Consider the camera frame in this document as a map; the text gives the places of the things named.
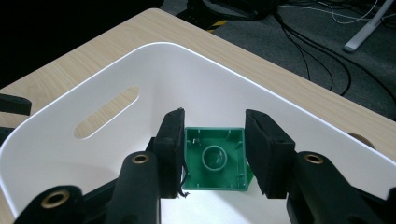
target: circular hole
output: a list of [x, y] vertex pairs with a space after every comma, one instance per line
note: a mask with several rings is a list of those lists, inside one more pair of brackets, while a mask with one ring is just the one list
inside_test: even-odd
[[304, 156], [306, 161], [309, 161], [314, 164], [322, 164], [323, 159], [317, 155], [314, 154], [307, 154]]
[[69, 191], [65, 189], [57, 190], [47, 195], [47, 197], [41, 201], [41, 206], [43, 208], [51, 209], [65, 203], [69, 197]]
[[219, 171], [227, 164], [227, 153], [222, 147], [210, 146], [202, 153], [202, 163], [209, 171]]
[[145, 163], [149, 160], [149, 155], [137, 155], [132, 158], [133, 163]]

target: light wood surface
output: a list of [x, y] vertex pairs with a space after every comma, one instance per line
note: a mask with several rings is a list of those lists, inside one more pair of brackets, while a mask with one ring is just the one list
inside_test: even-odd
[[[224, 65], [346, 133], [365, 137], [396, 161], [396, 123], [159, 9], [149, 9], [0, 90], [32, 101], [32, 114], [121, 56], [152, 42], [173, 42]], [[0, 113], [0, 126], [28, 117]], [[13, 217], [0, 194], [0, 221]]]

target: white plastic bin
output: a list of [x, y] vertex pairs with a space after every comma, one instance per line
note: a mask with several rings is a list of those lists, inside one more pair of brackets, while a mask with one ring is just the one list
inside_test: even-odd
[[[139, 88], [132, 104], [91, 136], [74, 136], [80, 122], [130, 87]], [[13, 215], [46, 189], [67, 184], [87, 193], [114, 179], [124, 157], [145, 150], [163, 116], [179, 107], [186, 127], [244, 127], [245, 110], [259, 110], [285, 130], [297, 151], [328, 157], [354, 187], [385, 199], [396, 186], [395, 162], [348, 134], [191, 50], [153, 43], [46, 106], [6, 140], [0, 184]], [[290, 223], [286, 201], [266, 200], [255, 179], [247, 192], [189, 193], [162, 200], [163, 223]]]

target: green plastic part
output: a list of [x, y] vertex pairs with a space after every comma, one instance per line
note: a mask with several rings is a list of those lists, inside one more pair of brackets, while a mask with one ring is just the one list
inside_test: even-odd
[[183, 189], [248, 190], [243, 128], [187, 127]]

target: screw hole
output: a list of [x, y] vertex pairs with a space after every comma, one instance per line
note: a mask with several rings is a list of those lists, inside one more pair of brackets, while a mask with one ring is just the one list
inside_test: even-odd
[[146, 161], [149, 160], [149, 155], [137, 155], [135, 157], [132, 158], [132, 162], [136, 163], [136, 164], [141, 164], [141, 163], [145, 163]]
[[47, 197], [41, 201], [41, 206], [43, 208], [51, 209], [65, 203], [69, 198], [69, 191], [65, 189], [57, 190], [47, 195]]
[[322, 164], [323, 159], [317, 155], [314, 154], [307, 154], [304, 156], [306, 161], [309, 161], [314, 164]]

